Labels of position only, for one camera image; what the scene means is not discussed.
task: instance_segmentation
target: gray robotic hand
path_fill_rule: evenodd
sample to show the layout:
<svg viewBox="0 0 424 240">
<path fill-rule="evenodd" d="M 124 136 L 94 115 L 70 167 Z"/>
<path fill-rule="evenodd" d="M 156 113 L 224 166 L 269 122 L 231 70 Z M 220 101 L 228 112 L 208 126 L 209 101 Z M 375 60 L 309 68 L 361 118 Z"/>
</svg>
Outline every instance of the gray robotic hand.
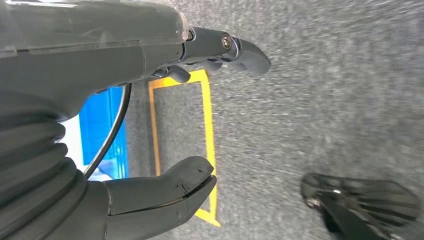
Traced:
<svg viewBox="0 0 424 240">
<path fill-rule="evenodd" d="M 88 181 L 60 122 L 111 86 L 222 64 L 264 74 L 253 43 L 189 27 L 158 0 L 0 0 L 0 239 L 143 240 L 190 219 L 217 180 L 203 157 L 156 177 Z"/>
</svg>

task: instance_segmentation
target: bolt head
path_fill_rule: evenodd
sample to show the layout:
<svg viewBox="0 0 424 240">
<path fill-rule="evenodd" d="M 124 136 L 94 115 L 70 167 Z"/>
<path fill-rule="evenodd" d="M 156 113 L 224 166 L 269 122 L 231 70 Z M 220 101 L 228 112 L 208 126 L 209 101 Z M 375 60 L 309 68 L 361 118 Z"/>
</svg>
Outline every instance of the bolt head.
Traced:
<svg viewBox="0 0 424 240">
<path fill-rule="evenodd" d="M 310 207 L 311 209 L 317 208 L 321 205 L 320 200 L 316 199 L 316 198 L 308 198 L 306 199 L 306 205 L 308 207 Z"/>
<path fill-rule="evenodd" d="M 231 48 L 231 37 L 228 34 L 224 34 L 222 36 L 222 46 L 225 49 L 230 49 Z"/>
</svg>

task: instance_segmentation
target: yellow tape square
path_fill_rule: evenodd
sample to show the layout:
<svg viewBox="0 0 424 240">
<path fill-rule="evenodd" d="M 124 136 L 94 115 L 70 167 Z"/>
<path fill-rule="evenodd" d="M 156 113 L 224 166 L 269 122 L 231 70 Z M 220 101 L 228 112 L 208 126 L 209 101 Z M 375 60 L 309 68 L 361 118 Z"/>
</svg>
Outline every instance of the yellow tape square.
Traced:
<svg viewBox="0 0 424 240">
<path fill-rule="evenodd" d="M 215 162 L 215 143 L 214 143 L 214 126 L 212 122 L 212 102 L 211 102 L 211 89 L 209 86 L 208 75 L 205 70 L 197 70 L 190 72 L 191 78 L 189 83 L 201 84 L 201 95 L 203 101 L 203 116 L 204 116 L 204 132 L 206 140 L 206 158 L 213 166 L 212 175 L 217 174 L 217 166 Z M 154 89 L 166 88 L 181 85 L 170 77 L 165 77 L 157 80 L 150 81 L 148 84 L 148 93 L 150 100 L 150 116 L 151 116 L 151 128 L 153 135 L 153 150 L 154 150 L 154 162 L 156 175 L 161 174 L 161 163 L 159 158 L 159 144 L 158 144 L 158 129 L 156 126 L 156 110 L 155 110 L 155 95 Z M 195 215 L 206 222 L 221 227 L 221 224 L 217 221 L 217 200 L 218 200 L 218 189 L 215 186 L 209 195 L 209 208 L 210 211 L 199 209 Z"/>
</svg>

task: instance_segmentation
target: blue object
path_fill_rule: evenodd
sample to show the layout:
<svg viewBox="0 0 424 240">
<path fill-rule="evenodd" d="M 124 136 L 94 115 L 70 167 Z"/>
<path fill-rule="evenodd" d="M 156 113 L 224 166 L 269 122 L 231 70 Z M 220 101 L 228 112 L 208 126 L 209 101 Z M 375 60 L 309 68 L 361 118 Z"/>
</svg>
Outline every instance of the blue object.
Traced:
<svg viewBox="0 0 424 240">
<path fill-rule="evenodd" d="M 79 113 L 82 156 L 88 165 L 102 146 L 112 128 L 121 103 L 122 87 L 112 87 L 92 95 Z M 128 177 L 127 136 L 125 120 L 98 169 L 112 179 Z"/>
</svg>

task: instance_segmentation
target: black cable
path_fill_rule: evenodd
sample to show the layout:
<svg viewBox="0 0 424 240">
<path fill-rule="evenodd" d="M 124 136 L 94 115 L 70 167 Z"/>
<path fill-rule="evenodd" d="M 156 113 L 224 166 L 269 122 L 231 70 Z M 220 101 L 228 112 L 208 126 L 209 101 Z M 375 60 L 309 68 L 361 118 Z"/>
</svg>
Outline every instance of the black cable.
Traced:
<svg viewBox="0 0 424 240">
<path fill-rule="evenodd" d="M 112 128 L 110 129 L 109 134 L 106 137 L 106 140 L 104 140 L 97 154 L 95 155 L 93 160 L 91 160 L 90 164 L 84 171 L 84 175 L 87 179 L 94 173 L 96 168 L 99 166 L 100 162 L 105 157 L 109 148 L 111 148 L 111 145 L 114 142 L 119 129 L 121 128 L 125 115 L 127 114 L 128 105 L 130 103 L 131 87 L 132 87 L 131 83 L 128 83 L 123 86 L 120 106 L 118 109 L 118 113 L 116 114 L 115 121 L 113 122 Z"/>
</svg>

